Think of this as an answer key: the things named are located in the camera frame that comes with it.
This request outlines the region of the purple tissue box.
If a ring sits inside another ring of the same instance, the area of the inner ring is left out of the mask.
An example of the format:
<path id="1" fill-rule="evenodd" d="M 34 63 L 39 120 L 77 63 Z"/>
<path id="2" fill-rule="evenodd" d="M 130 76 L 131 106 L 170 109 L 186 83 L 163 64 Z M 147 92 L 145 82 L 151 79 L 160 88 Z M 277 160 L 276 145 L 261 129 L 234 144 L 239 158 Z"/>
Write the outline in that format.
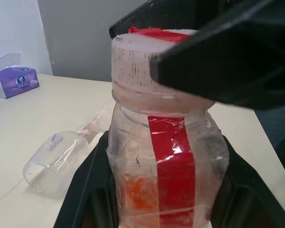
<path id="1" fill-rule="evenodd" d="M 0 56 L 0 98 L 7 99 L 37 87 L 37 72 L 21 64 L 20 52 Z"/>

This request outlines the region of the dark blue object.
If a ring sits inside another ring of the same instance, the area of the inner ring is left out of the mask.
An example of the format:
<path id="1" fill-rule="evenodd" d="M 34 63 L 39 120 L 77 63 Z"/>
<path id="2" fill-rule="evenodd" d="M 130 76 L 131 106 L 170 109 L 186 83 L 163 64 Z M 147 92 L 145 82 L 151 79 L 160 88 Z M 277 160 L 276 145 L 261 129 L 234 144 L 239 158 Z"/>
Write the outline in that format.
<path id="1" fill-rule="evenodd" d="M 255 113 L 285 169 L 285 106 Z"/>

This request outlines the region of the clear plastic bottle red tape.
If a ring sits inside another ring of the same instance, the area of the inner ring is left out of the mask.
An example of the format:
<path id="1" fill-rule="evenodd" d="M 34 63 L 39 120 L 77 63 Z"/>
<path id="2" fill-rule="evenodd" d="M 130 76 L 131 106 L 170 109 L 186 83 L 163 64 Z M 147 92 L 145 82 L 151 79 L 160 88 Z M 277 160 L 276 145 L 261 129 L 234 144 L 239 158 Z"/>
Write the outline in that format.
<path id="1" fill-rule="evenodd" d="M 112 41 L 115 100 L 107 155 L 120 228 L 208 228 L 229 164 L 213 102 L 151 79 L 152 57 L 190 29 L 129 28 Z"/>

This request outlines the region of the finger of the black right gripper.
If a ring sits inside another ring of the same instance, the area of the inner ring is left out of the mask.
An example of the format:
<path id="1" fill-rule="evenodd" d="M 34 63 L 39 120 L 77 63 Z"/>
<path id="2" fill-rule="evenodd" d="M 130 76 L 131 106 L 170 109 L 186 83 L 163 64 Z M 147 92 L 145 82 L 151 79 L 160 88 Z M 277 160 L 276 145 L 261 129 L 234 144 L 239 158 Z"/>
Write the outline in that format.
<path id="1" fill-rule="evenodd" d="M 155 56 L 157 83 L 245 108 L 285 106 L 285 0 L 244 0 Z"/>

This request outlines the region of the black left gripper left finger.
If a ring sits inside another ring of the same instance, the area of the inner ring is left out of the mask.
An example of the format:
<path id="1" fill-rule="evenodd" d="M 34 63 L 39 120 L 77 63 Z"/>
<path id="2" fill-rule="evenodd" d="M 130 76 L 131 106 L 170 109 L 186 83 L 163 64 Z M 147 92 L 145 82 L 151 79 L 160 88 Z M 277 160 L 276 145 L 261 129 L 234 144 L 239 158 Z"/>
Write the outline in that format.
<path id="1" fill-rule="evenodd" d="M 53 228 L 119 228 L 108 132 L 75 172 Z"/>

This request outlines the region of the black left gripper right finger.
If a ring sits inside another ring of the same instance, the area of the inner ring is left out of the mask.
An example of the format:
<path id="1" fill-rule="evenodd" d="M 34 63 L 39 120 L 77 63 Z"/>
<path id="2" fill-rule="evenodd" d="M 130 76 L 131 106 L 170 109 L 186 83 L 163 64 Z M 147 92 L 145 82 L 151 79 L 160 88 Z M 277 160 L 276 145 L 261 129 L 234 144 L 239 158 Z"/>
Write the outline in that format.
<path id="1" fill-rule="evenodd" d="M 229 166 L 216 197 L 212 228 L 285 228 L 285 210 L 230 142 Z"/>

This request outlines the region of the clear plastic scoop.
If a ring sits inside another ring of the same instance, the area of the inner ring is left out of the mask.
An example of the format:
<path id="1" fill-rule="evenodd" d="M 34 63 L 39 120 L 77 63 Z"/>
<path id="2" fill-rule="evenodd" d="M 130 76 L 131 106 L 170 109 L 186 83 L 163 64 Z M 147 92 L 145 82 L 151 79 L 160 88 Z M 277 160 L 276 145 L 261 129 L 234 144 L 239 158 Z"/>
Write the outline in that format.
<path id="1" fill-rule="evenodd" d="M 114 105 L 110 100 L 76 131 L 58 132 L 45 140 L 23 167 L 28 187 L 46 197 L 62 195 L 96 139 L 109 129 Z"/>

